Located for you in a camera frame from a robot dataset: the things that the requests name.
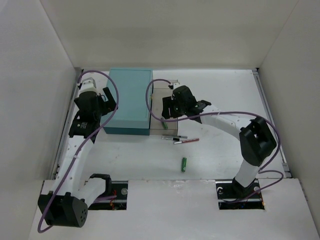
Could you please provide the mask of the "green tube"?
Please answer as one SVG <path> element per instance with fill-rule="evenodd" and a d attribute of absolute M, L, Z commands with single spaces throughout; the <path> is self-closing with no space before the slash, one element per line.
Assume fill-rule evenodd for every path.
<path fill-rule="evenodd" d="M 182 173 L 186 172 L 186 167 L 187 167 L 187 158 L 183 157 L 181 160 L 181 168 L 180 168 Z"/>
<path fill-rule="evenodd" d="M 163 129 L 164 130 L 168 130 L 169 127 L 168 127 L 168 124 L 166 122 L 166 119 L 164 117 L 161 117 L 160 120 L 161 120 L 161 125 L 162 125 Z"/>

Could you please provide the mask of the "silver eyeliner pencil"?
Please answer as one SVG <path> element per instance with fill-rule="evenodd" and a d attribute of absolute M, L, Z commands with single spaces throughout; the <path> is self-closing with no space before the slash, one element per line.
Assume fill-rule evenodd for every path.
<path fill-rule="evenodd" d="M 184 136 L 184 135 L 167 135 L 167 134 L 164 134 L 164 135 L 162 135 L 162 137 L 164 137 L 164 138 L 176 138 L 176 139 L 188 139 L 188 137 Z"/>

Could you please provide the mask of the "black silver pencil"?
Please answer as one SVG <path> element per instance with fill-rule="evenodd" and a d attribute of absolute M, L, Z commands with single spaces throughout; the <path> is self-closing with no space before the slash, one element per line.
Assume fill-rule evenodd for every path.
<path fill-rule="evenodd" d="M 163 140 L 176 141 L 176 142 L 180 141 L 180 138 L 178 138 L 178 137 L 170 137 L 170 136 L 162 136 L 162 139 Z"/>

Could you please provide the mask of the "red lip pencil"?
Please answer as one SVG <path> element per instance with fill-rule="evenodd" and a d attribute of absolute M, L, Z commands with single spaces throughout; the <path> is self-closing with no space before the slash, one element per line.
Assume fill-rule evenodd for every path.
<path fill-rule="evenodd" d="M 192 139 L 184 139 L 184 140 L 175 141 L 174 144 L 175 145 L 188 144 L 188 143 L 199 142 L 199 141 L 200 141 L 199 138 L 192 138 Z"/>

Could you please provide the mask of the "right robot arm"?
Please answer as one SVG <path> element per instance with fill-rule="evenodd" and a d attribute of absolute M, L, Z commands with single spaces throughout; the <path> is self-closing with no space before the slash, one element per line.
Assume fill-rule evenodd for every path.
<path fill-rule="evenodd" d="M 196 100 L 185 85 L 174 83 L 168 87 L 172 94 L 162 99 L 161 116 L 165 120 L 192 120 L 222 130 L 239 141 L 243 161 L 232 180 L 231 190 L 238 198 L 248 195 L 265 159 L 279 149 L 269 122 L 255 114 L 249 119 L 244 113 L 222 112 L 208 101 Z"/>

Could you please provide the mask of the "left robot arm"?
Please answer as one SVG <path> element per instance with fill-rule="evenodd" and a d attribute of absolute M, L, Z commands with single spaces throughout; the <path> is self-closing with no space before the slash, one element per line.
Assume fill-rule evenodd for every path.
<path fill-rule="evenodd" d="M 42 213 L 38 232 L 44 233 L 42 224 L 81 228 L 88 216 L 89 207 L 112 195 L 110 175 L 94 173 L 85 184 L 81 183 L 82 172 L 90 150 L 95 144 L 101 127 L 101 118 L 114 115 L 118 109 L 108 87 L 99 95 L 95 87 L 80 90 L 74 100 L 78 111 L 72 120 L 67 139 L 67 150 L 60 165 L 54 185 L 47 194 L 38 198 Z"/>

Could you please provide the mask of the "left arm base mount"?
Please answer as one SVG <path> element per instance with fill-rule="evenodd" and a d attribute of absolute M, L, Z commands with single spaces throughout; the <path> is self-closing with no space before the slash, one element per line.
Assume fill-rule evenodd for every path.
<path fill-rule="evenodd" d="M 128 181 L 113 181 L 110 193 L 103 193 L 98 201 L 92 203 L 88 209 L 91 211 L 122 211 L 127 209 L 129 191 Z"/>

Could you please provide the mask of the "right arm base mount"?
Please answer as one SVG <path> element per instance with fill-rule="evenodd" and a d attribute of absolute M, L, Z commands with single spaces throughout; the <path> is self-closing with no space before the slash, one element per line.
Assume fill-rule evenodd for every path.
<path fill-rule="evenodd" d="M 237 188 L 232 180 L 215 182 L 219 210 L 264 210 L 261 193 L 255 193 L 260 188 L 257 179 L 244 190 Z"/>

